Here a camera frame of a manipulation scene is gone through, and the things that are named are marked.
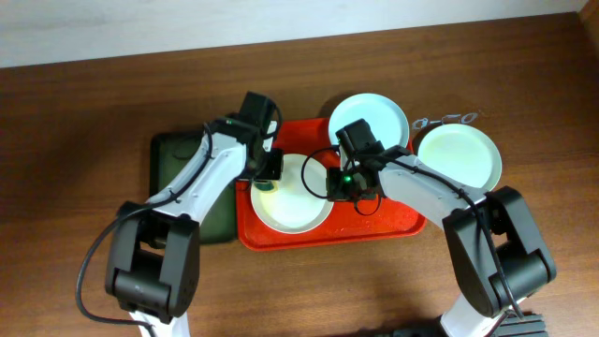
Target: white plate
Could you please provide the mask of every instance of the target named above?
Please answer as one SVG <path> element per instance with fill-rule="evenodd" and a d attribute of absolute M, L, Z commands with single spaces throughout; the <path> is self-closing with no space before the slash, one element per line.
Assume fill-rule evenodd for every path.
<path fill-rule="evenodd" d="M 422 139 L 418 158 L 449 178 L 489 191 L 502 175 L 497 146 L 487 135 L 468 125 L 434 128 Z"/>
<path fill-rule="evenodd" d="M 335 108 L 329 120 L 329 139 L 339 144 L 335 132 L 363 118 L 371 127 L 374 137 L 388 149 L 405 147 L 410 138 L 410 125 L 403 110 L 392 100 L 377 94 L 353 95 Z"/>
<path fill-rule="evenodd" d="M 311 195 L 301 183 L 303 154 L 283 156 L 283 173 L 273 192 L 263 192 L 252 185 L 252 207 L 262 222 L 286 234 L 299 234 L 322 224 L 333 209 L 333 203 Z M 316 194 L 327 194 L 327 170 L 310 159 L 304 178 Z"/>

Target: white wall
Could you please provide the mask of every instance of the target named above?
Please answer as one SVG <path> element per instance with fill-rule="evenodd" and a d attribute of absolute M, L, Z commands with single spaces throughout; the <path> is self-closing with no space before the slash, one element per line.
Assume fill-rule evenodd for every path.
<path fill-rule="evenodd" d="M 579 11 L 587 0 L 0 0 L 0 67 Z"/>

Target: black wire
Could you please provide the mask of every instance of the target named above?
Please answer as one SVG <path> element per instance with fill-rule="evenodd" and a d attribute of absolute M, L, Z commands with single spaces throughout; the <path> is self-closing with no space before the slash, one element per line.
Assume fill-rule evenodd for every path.
<path fill-rule="evenodd" d="M 380 208 L 381 208 L 381 202 L 383 201 L 383 199 L 381 198 L 381 196 L 379 196 L 378 194 L 377 194 L 376 196 L 377 196 L 378 202 L 376 203 L 376 210 L 374 210 L 373 212 L 370 212 L 370 213 L 368 213 L 368 214 L 366 214 L 366 213 L 363 213 L 363 212 L 362 212 L 362 211 L 359 209 L 359 207 L 358 207 L 358 202 L 357 202 L 357 201 L 354 201 L 354 210 L 356 210 L 356 212 L 357 212 L 358 214 L 362 215 L 362 216 L 371 216 L 371 215 L 375 214 L 376 212 L 378 212 L 378 209 L 380 209 Z"/>
<path fill-rule="evenodd" d="M 212 133 L 210 131 L 210 128 L 208 127 L 208 125 L 204 124 L 204 130 L 205 130 L 205 134 L 208 136 L 208 151 L 206 152 L 206 156 L 204 161 L 202 162 L 202 164 L 199 166 L 199 168 L 197 169 L 197 171 L 194 173 L 194 175 L 192 176 L 192 178 L 183 186 L 183 188 L 181 188 L 179 191 L 177 191 L 176 193 L 172 193 L 171 191 L 171 195 L 163 200 L 163 201 L 158 201 L 152 204 L 145 204 L 143 205 L 140 209 L 137 209 L 133 212 L 128 213 L 127 215 L 122 215 L 119 216 L 118 218 L 116 218 L 114 221 L 112 221 L 112 223 L 110 223 L 110 225 L 108 225 L 101 233 L 100 235 L 98 235 L 98 237 L 95 239 L 94 243 L 92 243 L 92 246 L 90 247 L 90 249 L 87 251 L 87 254 L 85 255 L 85 258 L 83 259 L 83 262 L 81 263 L 81 268 L 79 271 L 79 275 L 77 276 L 77 289 L 75 292 L 75 301 L 77 303 L 77 307 L 79 308 L 79 311 L 86 316 L 87 318 L 95 321 L 95 322 L 99 322 L 99 323 L 109 323 L 109 324 L 117 324 L 117 325 L 137 325 L 137 326 L 141 326 L 143 328 L 145 328 L 148 333 L 150 333 L 151 337 L 155 337 L 155 334 L 152 330 L 152 324 L 148 323 L 148 322 L 143 322 L 143 321 L 137 321 L 137 320 L 132 320 L 132 319 L 118 319 L 118 318 L 108 318 L 108 317 L 102 317 L 102 316 L 98 316 L 98 315 L 94 315 L 92 313 L 90 313 L 86 308 L 85 305 L 83 305 L 83 300 L 81 297 L 81 291 L 83 288 L 83 278 L 85 277 L 85 272 L 87 270 L 87 266 L 89 265 L 92 256 L 95 253 L 95 250 L 97 249 L 97 247 L 100 246 L 100 243 L 102 243 L 104 241 L 104 239 L 106 239 L 106 237 L 115 229 L 117 228 L 121 223 L 123 223 L 124 221 L 127 221 L 135 216 L 138 216 L 140 214 L 143 214 L 149 210 L 152 210 L 154 208 L 157 207 L 161 207 L 164 205 L 169 204 L 170 202 L 176 200 L 178 197 L 180 197 L 183 193 L 185 193 L 185 191 L 189 188 L 189 186 L 191 186 L 191 184 L 194 182 L 194 180 L 197 178 L 197 176 L 199 176 L 199 174 L 201 173 L 201 171 L 206 167 L 206 165 L 208 165 L 208 162 L 210 161 L 211 155 L 212 155 Z"/>
<path fill-rule="evenodd" d="M 269 139 L 271 137 L 274 137 L 274 139 L 272 139 L 273 141 L 277 140 L 277 136 L 279 135 L 279 130 L 281 130 L 281 125 L 283 124 L 283 115 L 281 114 L 281 110 L 279 109 L 279 107 L 277 107 L 276 105 L 274 106 L 274 110 L 277 111 L 277 117 L 279 118 L 279 121 L 278 121 L 277 127 L 274 129 L 274 131 L 272 131 L 269 134 L 266 134 L 264 136 L 264 140 Z"/>
<path fill-rule="evenodd" d="M 322 198 L 322 199 L 326 199 L 328 198 L 327 196 L 320 196 L 317 195 L 313 190 L 310 189 L 310 187 L 308 187 L 308 184 L 306 183 L 306 179 L 303 176 L 304 171 L 306 170 L 306 165 L 308 165 L 308 161 L 314 157 L 317 154 L 320 154 L 321 152 L 325 152 L 325 151 L 335 151 L 337 152 L 337 150 L 339 149 L 339 145 L 333 145 L 333 146 L 329 146 L 328 148 L 324 148 L 324 149 L 320 149 L 320 150 L 316 150 L 314 152 L 312 152 L 310 155 L 308 155 L 308 157 L 306 157 L 306 160 L 303 161 L 303 164 L 301 165 L 301 183 L 303 183 L 303 186 L 306 188 L 306 190 L 313 196 L 317 197 L 317 198 Z"/>
<path fill-rule="evenodd" d="M 365 155 L 360 155 L 359 157 L 357 157 L 357 160 L 359 160 L 359 158 L 374 158 L 374 159 L 379 159 L 379 160 L 385 160 L 388 163 L 393 163 L 395 165 L 401 166 L 405 169 L 410 169 L 415 173 L 419 173 L 422 175 L 425 175 L 427 177 L 433 178 L 434 180 L 444 184 L 445 186 L 447 186 L 449 189 L 451 189 L 454 193 L 456 193 L 460 198 L 464 199 L 464 201 L 466 201 L 466 203 L 468 203 L 468 205 L 470 206 L 472 212 L 474 213 L 475 217 L 476 217 L 476 223 L 477 225 L 482 229 L 483 234 L 485 235 L 485 240 L 487 241 L 487 245 L 489 246 L 490 252 L 491 252 L 491 256 L 493 257 L 493 262 L 495 264 L 495 268 L 497 269 L 497 272 L 499 273 L 499 279 L 502 282 L 502 286 L 504 287 L 505 290 L 505 294 L 507 295 L 510 304 L 512 305 L 512 308 L 514 309 L 514 311 L 516 312 L 516 315 L 518 316 L 519 319 L 523 319 L 524 318 L 524 314 L 522 313 L 522 310 L 520 309 L 518 302 L 516 301 L 516 299 L 514 299 L 514 294 L 512 293 L 512 289 L 509 286 L 509 284 L 507 283 L 507 277 L 505 277 L 505 272 L 504 272 L 504 268 L 502 267 L 501 261 L 499 260 L 499 256 L 497 255 L 496 249 L 495 249 L 495 244 L 493 243 L 493 238 L 491 237 L 491 233 L 490 230 L 487 226 L 485 226 L 485 223 L 482 219 L 482 216 L 480 215 L 480 212 L 478 211 L 475 203 L 470 199 L 470 197 L 468 197 L 468 195 L 464 192 L 463 189 L 456 187 L 453 183 L 450 183 L 447 179 L 440 177 L 432 172 L 428 172 L 424 169 L 421 169 L 419 167 L 415 167 L 415 166 L 411 166 L 405 163 L 402 163 L 400 161 L 397 161 L 395 159 L 391 159 L 391 158 L 387 158 L 385 156 L 382 155 L 369 155 L 369 154 L 365 154 Z"/>

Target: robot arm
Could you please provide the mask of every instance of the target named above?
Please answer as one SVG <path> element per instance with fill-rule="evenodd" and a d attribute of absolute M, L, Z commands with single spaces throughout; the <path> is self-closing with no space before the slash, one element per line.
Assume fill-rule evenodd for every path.
<path fill-rule="evenodd" d="M 516 190 L 473 188 L 427 167 L 399 146 L 385 150 L 363 120 L 338 131 L 337 137 L 342 156 L 353 165 L 346 171 L 329 169 L 329 200 L 389 198 L 410 206 L 445 231 L 463 294 L 441 318 L 446 335 L 486 335 L 513 303 L 555 278 L 553 259 Z M 489 228 L 489 236 L 505 233 L 507 242 L 495 248 L 486 240 L 483 229 L 487 228 L 481 226 Z"/>
<path fill-rule="evenodd" d="M 163 191 L 146 205 L 122 206 L 119 217 L 160 205 L 127 218 L 114 233 L 105 285 L 121 308 L 142 320 L 157 317 L 165 326 L 184 315 L 199 279 L 199 228 L 212 204 L 233 180 L 280 179 L 282 151 L 270 148 L 278 130 L 270 121 L 275 110 L 265 96 L 248 93 L 239 114 L 211 124 L 195 155 Z M 156 330 L 158 324 L 151 324 Z"/>

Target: wood grain surface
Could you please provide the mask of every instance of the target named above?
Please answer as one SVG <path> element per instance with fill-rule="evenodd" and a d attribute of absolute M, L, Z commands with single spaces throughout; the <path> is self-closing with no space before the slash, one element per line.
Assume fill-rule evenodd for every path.
<path fill-rule="evenodd" d="M 579 15 L 595 50 L 599 53 L 599 0 L 589 0 Z"/>
<path fill-rule="evenodd" d="M 503 156 L 500 185 L 526 198 L 558 266 L 523 308 L 545 315 L 551 336 L 597 335 L 599 68 L 576 14 L 0 69 L 1 334 L 139 335 L 80 315 L 81 260 L 125 200 L 147 197 L 151 137 L 235 111 L 247 90 L 288 120 L 361 92 L 390 97 L 411 122 L 477 112 L 472 125 Z M 107 252 L 83 298 L 126 318 L 104 292 Z M 200 255 L 195 336 L 393 328 L 459 294 L 433 225 L 402 240 Z"/>

